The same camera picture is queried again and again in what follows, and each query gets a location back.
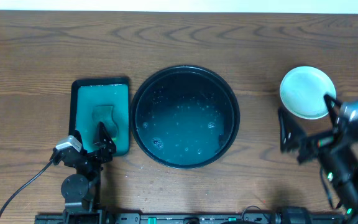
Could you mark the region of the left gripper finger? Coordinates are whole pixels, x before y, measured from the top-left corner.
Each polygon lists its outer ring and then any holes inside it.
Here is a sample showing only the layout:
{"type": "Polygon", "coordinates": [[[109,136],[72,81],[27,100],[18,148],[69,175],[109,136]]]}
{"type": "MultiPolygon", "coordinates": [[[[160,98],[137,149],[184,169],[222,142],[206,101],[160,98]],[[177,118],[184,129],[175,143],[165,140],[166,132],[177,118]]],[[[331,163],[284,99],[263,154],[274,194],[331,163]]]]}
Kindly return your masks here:
{"type": "Polygon", "coordinates": [[[82,146],[83,145],[81,134],[80,134],[80,132],[78,130],[74,130],[73,137],[75,138],[75,140],[73,140],[73,142],[74,142],[74,144],[76,146],[82,146]]]}
{"type": "Polygon", "coordinates": [[[109,135],[103,122],[99,122],[97,125],[97,131],[95,132],[94,145],[99,150],[105,150],[109,154],[116,153],[116,145],[109,135]]]}

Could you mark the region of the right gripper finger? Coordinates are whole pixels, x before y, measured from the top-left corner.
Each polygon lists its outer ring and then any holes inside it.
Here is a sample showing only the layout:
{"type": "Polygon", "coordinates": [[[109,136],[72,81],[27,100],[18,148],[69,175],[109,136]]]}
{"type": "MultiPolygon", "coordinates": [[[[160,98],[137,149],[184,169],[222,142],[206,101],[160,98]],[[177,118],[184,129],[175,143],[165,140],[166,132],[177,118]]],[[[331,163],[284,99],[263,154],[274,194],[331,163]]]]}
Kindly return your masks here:
{"type": "Polygon", "coordinates": [[[307,134],[285,109],[278,109],[280,125],[280,151],[289,153],[302,150],[306,146],[307,134]]]}
{"type": "Polygon", "coordinates": [[[336,124],[338,114],[335,112],[335,108],[340,109],[342,102],[329,94],[325,94],[323,98],[328,110],[330,121],[332,124],[336,124]]]}

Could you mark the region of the green scrub sponge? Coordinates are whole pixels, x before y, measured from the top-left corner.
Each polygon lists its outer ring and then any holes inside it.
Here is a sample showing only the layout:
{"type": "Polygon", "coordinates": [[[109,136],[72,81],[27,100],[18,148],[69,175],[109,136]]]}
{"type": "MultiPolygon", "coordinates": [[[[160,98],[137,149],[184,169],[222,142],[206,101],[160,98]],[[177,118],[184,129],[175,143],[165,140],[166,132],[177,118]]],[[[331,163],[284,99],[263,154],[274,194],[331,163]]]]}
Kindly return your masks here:
{"type": "Polygon", "coordinates": [[[112,139],[117,136],[117,124],[113,120],[113,105],[96,106],[92,111],[92,119],[95,124],[102,122],[112,139]]]}

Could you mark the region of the mint plate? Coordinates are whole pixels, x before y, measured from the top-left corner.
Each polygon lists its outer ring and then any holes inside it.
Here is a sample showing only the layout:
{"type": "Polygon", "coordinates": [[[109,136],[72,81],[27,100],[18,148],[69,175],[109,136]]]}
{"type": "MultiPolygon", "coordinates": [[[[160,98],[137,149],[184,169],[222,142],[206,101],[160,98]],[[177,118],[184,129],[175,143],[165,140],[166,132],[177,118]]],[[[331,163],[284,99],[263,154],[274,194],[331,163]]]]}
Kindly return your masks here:
{"type": "Polygon", "coordinates": [[[300,66],[291,69],[279,88],[284,107],[303,119],[320,119],[328,114],[324,95],[336,97],[332,80],[321,70],[300,66]]]}

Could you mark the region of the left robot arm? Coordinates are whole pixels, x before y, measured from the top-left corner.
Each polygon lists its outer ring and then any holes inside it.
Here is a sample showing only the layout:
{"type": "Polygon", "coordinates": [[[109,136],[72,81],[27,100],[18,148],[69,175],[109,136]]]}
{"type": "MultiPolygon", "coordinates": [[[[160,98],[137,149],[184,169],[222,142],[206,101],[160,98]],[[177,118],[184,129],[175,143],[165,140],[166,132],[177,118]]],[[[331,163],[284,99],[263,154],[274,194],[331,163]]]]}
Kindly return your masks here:
{"type": "Polygon", "coordinates": [[[97,124],[93,144],[97,151],[87,152],[81,142],[81,135],[70,135],[54,147],[51,162],[60,162],[72,167],[76,173],[68,176],[61,186],[65,199],[63,223],[114,223],[115,218],[100,206],[102,165],[111,162],[116,153],[116,145],[104,123],[97,124]]]}

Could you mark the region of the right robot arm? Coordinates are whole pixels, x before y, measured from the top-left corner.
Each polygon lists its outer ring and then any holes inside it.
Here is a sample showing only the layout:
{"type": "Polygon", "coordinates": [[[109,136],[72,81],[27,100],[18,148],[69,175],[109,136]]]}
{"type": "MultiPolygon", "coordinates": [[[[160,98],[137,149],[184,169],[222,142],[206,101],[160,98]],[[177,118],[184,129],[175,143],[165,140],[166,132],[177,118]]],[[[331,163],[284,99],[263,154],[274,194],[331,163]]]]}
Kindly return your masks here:
{"type": "Polygon", "coordinates": [[[346,209],[346,223],[358,223],[358,159],[351,149],[358,143],[358,101],[341,102],[324,96],[332,128],[313,136],[283,108],[278,109],[280,150],[298,152],[299,164],[318,160],[321,180],[328,180],[335,190],[338,208],[346,209]]]}

